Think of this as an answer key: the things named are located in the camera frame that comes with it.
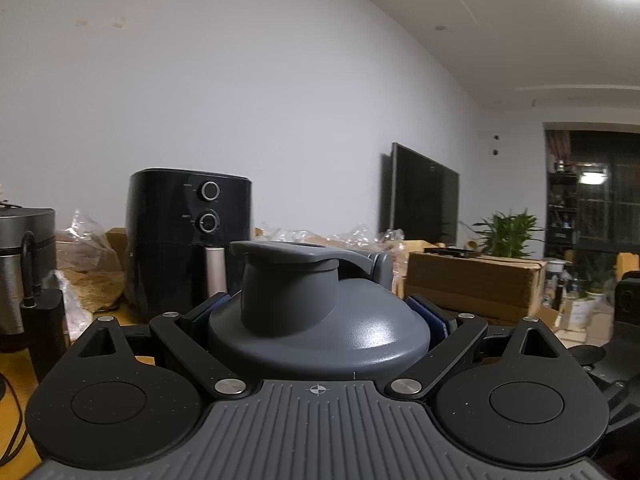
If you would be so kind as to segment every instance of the light fixture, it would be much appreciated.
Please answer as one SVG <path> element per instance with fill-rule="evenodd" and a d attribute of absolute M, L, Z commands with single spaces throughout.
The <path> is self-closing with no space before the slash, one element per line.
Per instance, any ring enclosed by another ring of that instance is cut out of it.
<path fill-rule="evenodd" d="M 603 184 L 607 179 L 607 175 L 604 173 L 596 173 L 595 171 L 585 171 L 580 176 L 580 184 L 590 184 L 592 186 L 599 186 Z"/>

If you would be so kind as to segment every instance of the crosshair mark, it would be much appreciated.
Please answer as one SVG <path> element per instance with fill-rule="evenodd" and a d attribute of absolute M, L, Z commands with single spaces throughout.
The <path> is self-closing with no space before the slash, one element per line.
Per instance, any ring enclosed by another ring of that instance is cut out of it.
<path fill-rule="evenodd" d="M 312 394 L 319 396 L 321 394 L 324 394 L 325 392 L 328 392 L 329 388 L 322 386 L 322 384 L 318 383 L 315 386 L 312 386 L 311 388 L 309 388 L 309 391 Z"/>

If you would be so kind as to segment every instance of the potted plant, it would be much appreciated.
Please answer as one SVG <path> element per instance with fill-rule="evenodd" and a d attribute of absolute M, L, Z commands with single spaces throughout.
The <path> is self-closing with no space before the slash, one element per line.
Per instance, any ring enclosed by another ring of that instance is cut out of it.
<path fill-rule="evenodd" d="M 482 222 L 472 226 L 484 229 L 472 228 L 472 231 L 480 237 L 476 244 L 482 254 L 501 258 L 525 258 L 530 255 L 525 252 L 527 243 L 537 240 L 533 233 L 544 231 L 536 227 L 537 222 L 538 218 L 528 214 L 526 209 L 517 215 L 495 212 L 491 218 L 483 218 Z"/>

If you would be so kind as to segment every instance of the table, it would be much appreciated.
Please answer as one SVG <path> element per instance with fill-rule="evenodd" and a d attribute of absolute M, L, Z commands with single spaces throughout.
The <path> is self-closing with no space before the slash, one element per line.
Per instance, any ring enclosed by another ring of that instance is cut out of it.
<path fill-rule="evenodd" d="M 118 319 L 121 325 L 135 324 L 136 320 L 127 305 L 121 305 L 118 310 L 109 312 Z M 20 402 L 20 408 L 24 412 L 29 397 L 38 386 L 38 381 L 33 373 L 31 359 L 28 350 L 21 350 L 12 354 L 0 354 L 0 372 L 10 381 Z M 18 411 L 15 401 L 7 387 L 7 391 L 0 400 L 0 453 L 4 452 L 15 425 L 18 422 Z M 33 447 L 30 437 L 24 443 L 20 453 L 5 466 L 0 467 L 1 480 L 20 480 L 29 471 L 40 463 L 40 457 Z"/>

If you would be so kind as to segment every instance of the black circular pad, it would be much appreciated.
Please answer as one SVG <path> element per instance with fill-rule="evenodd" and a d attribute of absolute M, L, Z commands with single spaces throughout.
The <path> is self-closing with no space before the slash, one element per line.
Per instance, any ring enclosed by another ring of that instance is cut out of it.
<path fill-rule="evenodd" d="M 577 345 L 569 348 L 569 354 L 578 361 L 580 366 L 591 366 L 604 359 L 607 352 L 596 345 Z"/>
<path fill-rule="evenodd" d="M 187 379 L 133 355 L 78 358 L 61 370 L 43 380 L 26 415 L 36 449 L 57 462 L 104 470 L 143 463 L 176 446 L 200 417 Z"/>
<path fill-rule="evenodd" d="M 463 448 L 489 460 L 547 467 L 590 453 L 609 409 L 568 356 L 504 357 L 466 370 L 436 394 L 434 414 Z"/>
<path fill-rule="evenodd" d="M 554 420 L 564 408 L 562 397 L 553 388 L 528 381 L 498 386 L 491 392 L 489 402 L 498 415 L 522 424 Z"/>
<path fill-rule="evenodd" d="M 92 424 L 117 424 L 136 416 L 145 404 L 146 395 L 139 387 L 108 381 L 80 390 L 71 401 L 71 409 Z"/>

